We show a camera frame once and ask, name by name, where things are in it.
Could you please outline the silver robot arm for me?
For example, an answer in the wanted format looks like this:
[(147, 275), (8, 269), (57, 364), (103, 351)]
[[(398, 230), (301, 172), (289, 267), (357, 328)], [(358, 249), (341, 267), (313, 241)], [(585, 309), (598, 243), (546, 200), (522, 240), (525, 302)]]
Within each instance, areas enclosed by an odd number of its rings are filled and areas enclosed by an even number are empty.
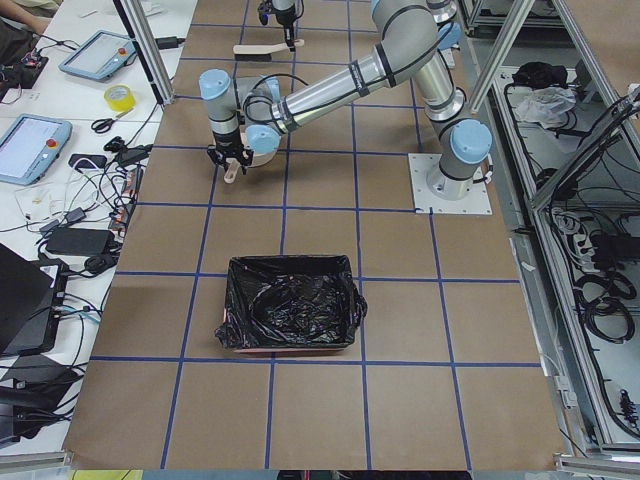
[(272, 13), (284, 30), (285, 43), (295, 47), (295, 24), (304, 15), (303, 0), (272, 0)]
[(287, 96), (279, 75), (233, 77), (221, 69), (201, 74), (213, 144), (211, 161), (230, 173), (246, 171), (257, 155), (278, 150), (282, 136), (381, 88), (412, 81), (438, 135), (442, 154), (426, 177), (429, 190), (445, 200), (464, 198), (492, 146), (488, 127), (468, 115), (465, 93), (457, 87), (439, 53), (444, 33), (438, 18), (445, 1), (374, 1), (372, 20), (380, 34), (370, 55)]

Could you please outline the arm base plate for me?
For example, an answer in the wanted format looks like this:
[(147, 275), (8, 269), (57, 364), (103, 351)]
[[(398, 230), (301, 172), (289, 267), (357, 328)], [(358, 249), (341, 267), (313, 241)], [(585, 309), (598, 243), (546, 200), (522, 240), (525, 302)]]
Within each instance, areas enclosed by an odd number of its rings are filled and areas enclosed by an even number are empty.
[(414, 211), (418, 214), (492, 214), (487, 183), (478, 167), (467, 180), (452, 180), (439, 168), (440, 154), (408, 155)]

